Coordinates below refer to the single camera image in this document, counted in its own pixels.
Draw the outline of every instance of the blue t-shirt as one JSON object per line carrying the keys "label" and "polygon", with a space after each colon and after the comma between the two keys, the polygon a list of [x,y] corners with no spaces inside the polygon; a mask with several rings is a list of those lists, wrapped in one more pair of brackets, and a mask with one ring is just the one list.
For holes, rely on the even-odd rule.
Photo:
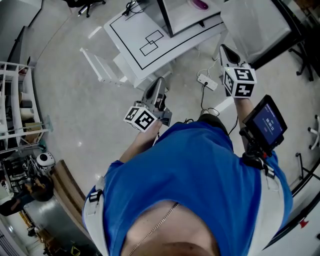
{"label": "blue t-shirt", "polygon": [[[274,152],[267,162],[282,184],[284,225],[292,194]],[[173,125],[152,148],[127,163],[113,162],[105,175],[103,225],[110,256],[120,255],[139,215],[163,200],[198,215],[222,256],[246,255],[260,204],[260,176],[260,170],[244,165],[233,153],[231,140],[220,128],[204,122]]]}

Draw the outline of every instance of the white cube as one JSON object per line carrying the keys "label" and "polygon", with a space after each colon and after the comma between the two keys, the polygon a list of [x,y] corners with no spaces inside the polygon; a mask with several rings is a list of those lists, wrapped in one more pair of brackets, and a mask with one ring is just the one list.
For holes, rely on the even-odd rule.
{"label": "white cube", "polygon": [[133,128],[145,132],[157,120],[157,118],[145,107],[132,106],[126,113],[123,121]]}
{"label": "white cube", "polygon": [[253,68],[224,67],[223,84],[234,98],[250,98],[257,83]]}

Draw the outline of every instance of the purple computer mouse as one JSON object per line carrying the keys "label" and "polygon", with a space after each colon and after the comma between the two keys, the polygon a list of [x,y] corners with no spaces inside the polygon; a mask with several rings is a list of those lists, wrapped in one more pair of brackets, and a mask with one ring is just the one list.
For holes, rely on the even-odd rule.
{"label": "purple computer mouse", "polygon": [[209,6],[201,0],[190,0],[190,3],[201,11],[207,11],[209,9]]}

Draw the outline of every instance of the desk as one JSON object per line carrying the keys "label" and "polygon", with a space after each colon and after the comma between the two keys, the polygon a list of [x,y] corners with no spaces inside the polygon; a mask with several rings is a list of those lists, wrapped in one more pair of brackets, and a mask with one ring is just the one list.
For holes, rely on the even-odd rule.
{"label": "desk", "polygon": [[[136,13],[141,10],[139,5],[133,8]],[[148,77],[203,41],[227,31],[217,15],[204,21],[205,28],[194,25],[170,38],[145,13],[130,13],[130,16],[122,13],[107,22],[104,29],[139,79]]]}

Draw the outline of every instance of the necklace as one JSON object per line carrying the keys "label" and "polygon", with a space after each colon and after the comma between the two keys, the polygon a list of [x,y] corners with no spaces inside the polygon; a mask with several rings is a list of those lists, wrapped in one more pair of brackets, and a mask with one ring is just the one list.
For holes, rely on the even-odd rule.
{"label": "necklace", "polygon": [[166,215],[163,217],[163,219],[160,220],[159,223],[158,223],[157,225],[155,225],[155,226],[153,227],[153,229],[151,229],[151,231],[150,231],[140,242],[138,242],[138,243],[136,244],[136,246],[132,249],[132,251],[129,253],[128,256],[131,256],[131,255],[136,251],[136,249],[138,249],[138,247],[139,247],[148,237],[150,237],[150,236],[153,234],[153,232],[155,232],[155,231],[168,219],[168,217],[170,216],[170,214],[172,214],[172,212],[175,210],[175,208],[176,208],[178,205],[179,205],[179,203],[176,202],[176,203],[172,206],[172,208],[166,213]]}

